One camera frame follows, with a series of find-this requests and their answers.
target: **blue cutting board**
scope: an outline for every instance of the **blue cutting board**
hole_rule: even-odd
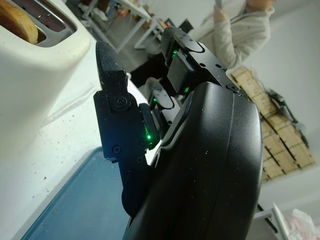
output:
[[[122,189],[118,164],[97,148],[22,240],[121,240],[129,221]]]

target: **toaster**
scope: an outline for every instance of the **toaster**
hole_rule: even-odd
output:
[[[7,0],[38,30],[33,45],[0,26],[0,161],[23,154],[87,53],[91,36],[61,0]]]

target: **beige jacket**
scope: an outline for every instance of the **beige jacket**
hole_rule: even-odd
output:
[[[237,10],[227,11],[232,13],[231,20],[214,23],[212,13],[201,27],[189,33],[194,40],[203,43],[228,69],[240,65],[270,39],[269,18],[275,9],[272,7],[269,11],[241,14],[245,5],[245,2],[242,2],[241,6],[237,6]]]

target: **floor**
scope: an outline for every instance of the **floor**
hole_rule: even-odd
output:
[[[81,15],[83,14],[81,10],[77,7],[80,0],[68,0],[66,5],[71,9],[71,11],[81,20]],[[98,23],[100,28],[103,30],[105,35],[109,40],[114,44],[120,42],[120,40],[125,36],[125,34],[135,25],[135,20],[130,16],[121,17],[117,16],[114,12],[109,16],[107,22],[99,21],[99,19],[94,18]],[[88,29],[92,35],[98,40],[98,37]],[[147,38],[144,44],[147,45],[145,50],[136,50],[134,49],[135,43],[139,38],[145,33],[145,29],[140,28],[139,31],[132,37],[129,43],[122,49],[118,54],[122,64],[127,72],[131,72],[145,61],[148,60],[148,57],[151,54],[158,53],[159,42],[157,40],[150,41],[150,38]],[[274,235],[271,227],[266,223],[265,220],[256,220],[253,221],[248,233],[246,240],[276,240],[277,238]]]

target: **black bracket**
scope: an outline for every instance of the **black bracket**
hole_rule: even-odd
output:
[[[123,191],[122,204],[134,217],[146,194],[153,168],[145,152],[160,137],[147,104],[138,106],[128,93],[128,78],[114,50],[105,42],[96,43],[96,61],[102,91],[94,95],[105,159],[119,164]]]

